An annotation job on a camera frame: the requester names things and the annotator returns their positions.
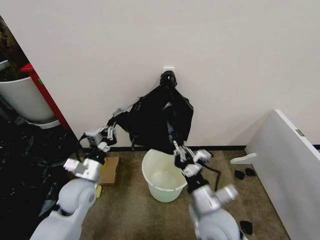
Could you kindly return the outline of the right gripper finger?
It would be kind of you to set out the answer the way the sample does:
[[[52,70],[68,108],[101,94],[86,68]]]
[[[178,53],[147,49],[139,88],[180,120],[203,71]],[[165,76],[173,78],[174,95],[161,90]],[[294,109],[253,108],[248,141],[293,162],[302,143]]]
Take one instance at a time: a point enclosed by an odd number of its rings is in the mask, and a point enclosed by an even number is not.
[[[185,146],[183,144],[179,145],[176,140],[174,140],[172,143],[175,147],[175,150],[173,151],[174,161],[178,163],[184,163],[186,161]]]
[[[184,151],[185,151],[185,158],[186,160],[188,161],[193,161],[194,160],[194,157],[195,157],[195,154],[193,153],[193,151],[187,147],[187,146],[184,146],[183,147]]]

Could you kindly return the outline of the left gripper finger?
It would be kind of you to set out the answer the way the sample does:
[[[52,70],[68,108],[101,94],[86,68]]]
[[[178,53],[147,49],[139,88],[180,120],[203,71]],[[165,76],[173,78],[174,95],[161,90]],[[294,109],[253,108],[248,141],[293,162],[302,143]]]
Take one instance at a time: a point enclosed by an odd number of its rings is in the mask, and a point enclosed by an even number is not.
[[[117,138],[113,136],[112,138],[103,137],[101,142],[97,145],[100,151],[108,152],[111,146],[117,143]]]
[[[116,120],[110,119],[106,126],[101,128],[101,135],[104,140],[108,141],[116,141],[117,140],[117,134],[116,134]]]

